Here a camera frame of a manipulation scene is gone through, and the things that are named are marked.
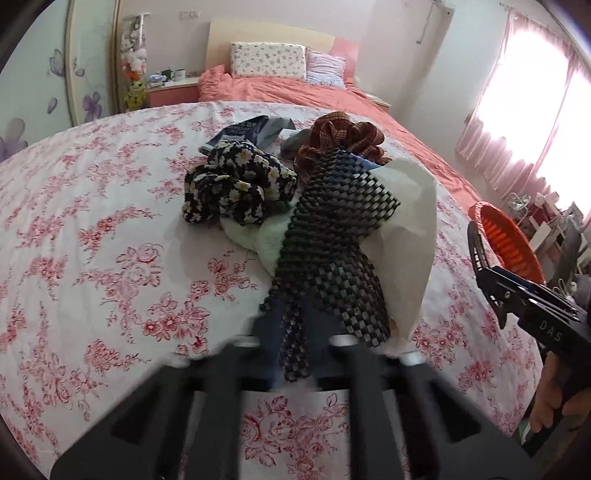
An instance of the orange basket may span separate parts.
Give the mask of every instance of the orange basket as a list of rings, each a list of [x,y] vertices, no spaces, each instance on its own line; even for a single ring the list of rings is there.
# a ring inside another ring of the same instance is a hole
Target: orange basket
[[[488,202],[472,205],[468,215],[478,224],[504,268],[526,280],[545,284],[542,267],[530,243],[507,215]]]

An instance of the black floral scarf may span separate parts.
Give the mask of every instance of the black floral scarf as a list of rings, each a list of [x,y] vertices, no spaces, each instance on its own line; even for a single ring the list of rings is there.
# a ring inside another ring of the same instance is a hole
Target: black floral scarf
[[[220,142],[205,165],[187,171],[183,218],[203,222],[223,215],[245,225],[262,223],[272,202],[289,202],[297,176],[248,140]]]

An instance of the human hand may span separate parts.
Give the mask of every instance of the human hand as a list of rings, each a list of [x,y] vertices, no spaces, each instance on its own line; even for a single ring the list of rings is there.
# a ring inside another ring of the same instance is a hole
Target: human hand
[[[539,432],[542,427],[550,428],[554,423],[554,410],[562,405],[562,389],[556,383],[559,367],[559,358],[550,352],[546,357],[540,384],[535,391],[534,408],[530,415],[530,428],[533,432]],[[565,416],[581,415],[585,418],[589,411],[591,388],[577,393],[562,408]]]

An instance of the pink floral bed sheet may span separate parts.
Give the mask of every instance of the pink floral bed sheet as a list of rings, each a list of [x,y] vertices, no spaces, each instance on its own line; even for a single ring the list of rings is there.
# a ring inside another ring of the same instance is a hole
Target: pink floral bed sheet
[[[0,413],[42,473],[165,354],[201,355],[244,333],[267,293],[254,254],[181,217],[185,170],[205,160],[197,148],[255,115],[304,128],[326,112],[166,106],[81,125],[0,164]],[[385,149],[410,157],[392,138]],[[475,283],[469,219],[438,182],[437,198],[424,319],[408,347],[509,433],[540,356],[515,325],[498,329]],[[247,394],[243,478],[348,476],[346,392],[306,385]]]

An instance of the pink curtain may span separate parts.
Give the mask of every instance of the pink curtain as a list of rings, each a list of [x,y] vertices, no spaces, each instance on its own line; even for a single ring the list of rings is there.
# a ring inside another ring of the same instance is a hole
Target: pink curtain
[[[589,75],[574,48],[510,11],[501,51],[456,151],[503,198],[556,191],[559,206],[574,201],[588,220],[590,112]]]

